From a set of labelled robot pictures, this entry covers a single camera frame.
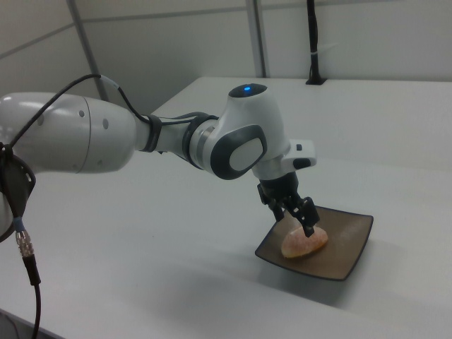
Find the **cable connector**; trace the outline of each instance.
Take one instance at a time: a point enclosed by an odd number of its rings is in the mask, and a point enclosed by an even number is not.
[[[37,286],[41,283],[40,274],[37,271],[35,251],[31,243],[30,235],[23,226],[22,218],[13,219],[14,228],[16,229],[16,243],[22,256],[23,263],[27,269],[30,284]]]

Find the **black cable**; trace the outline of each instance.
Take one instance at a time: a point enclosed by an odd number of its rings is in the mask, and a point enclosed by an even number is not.
[[[26,131],[33,125],[33,123],[39,118],[44,111],[50,107],[51,104],[53,104],[59,97],[61,97],[65,92],[70,90],[73,86],[77,85],[78,83],[81,83],[82,81],[85,81],[87,79],[91,78],[100,78],[100,74],[88,74],[86,76],[82,76],[78,78],[77,80],[73,81],[72,83],[69,83],[65,88],[60,90],[57,94],[53,96],[52,99],[50,99],[44,106],[41,107],[39,111],[33,116],[33,118],[28,121],[28,123],[16,134],[14,139],[9,143],[11,147],[14,147],[14,145],[19,141],[20,138],[22,138],[23,134],[25,134]]]
[[[188,124],[190,123],[191,120],[181,120],[181,121],[167,121],[167,122],[162,122],[163,126],[168,126],[168,125],[179,125],[179,124]]]
[[[35,317],[35,327],[33,328],[33,334],[31,339],[37,338],[37,333],[40,329],[41,322],[41,290],[39,285],[35,285],[35,294],[36,294],[36,317]]]
[[[138,120],[145,122],[147,124],[152,124],[152,122],[150,122],[150,120],[144,118],[141,114],[139,114],[132,106],[132,104],[130,103],[129,99],[127,99],[126,93],[124,93],[124,91],[122,90],[122,88],[118,87],[118,92],[119,94],[122,96],[122,98],[124,99],[127,107],[132,111],[133,114],[135,114],[135,117],[138,118]]]

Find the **white wall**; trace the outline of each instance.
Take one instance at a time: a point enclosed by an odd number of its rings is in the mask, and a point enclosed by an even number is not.
[[[201,76],[256,76],[246,0],[76,0],[100,71],[151,112]],[[306,78],[305,0],[262,0],[270,77]],[[452,81],[452,1],[316,0],[322,76]],[[62,0],[3,0],[0,95],[90,73]],[[92,81],[73,93],[99,97]],[[109,98],[121,98],[107,89]]]
[[[100,72],[139,112],[157,109],[201,76],[256,76],[244,0],[77,5]]]
[[[306,1],[263,0],[270,76],[306,78]],[[451,0],[317,0],[321,75],[452,81]]]
[[[12,92],[56,92],[90,73],[65,1],[1,0],[0,97]],[[98,97],[95,84],[71,93]]]

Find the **black bracket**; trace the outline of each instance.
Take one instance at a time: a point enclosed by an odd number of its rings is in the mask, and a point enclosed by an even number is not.
[[[314,0],[307,0],[308,24],[309,24],[309,44],[311,47],[311,69],[309,70],[309,80],[307,85],[322,85],[326,78],[322,78],[319,73],[319,55],[317,53],[317,42],[319,40],[317,30],[317,18],[314,10]]]

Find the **brown ceramic plate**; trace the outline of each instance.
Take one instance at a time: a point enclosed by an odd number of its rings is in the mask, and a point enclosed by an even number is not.
[[[316,208],[320,216],[317,226],[328,235],[328,242],[321,249],[301,258],[283,257],[281,244],[286,234],[293,229],[293,217],[286,213],[284,219],[274,224],[255,253],[269,263],[297,273],[328,280],[345,280],[366,246],[374,217]]]

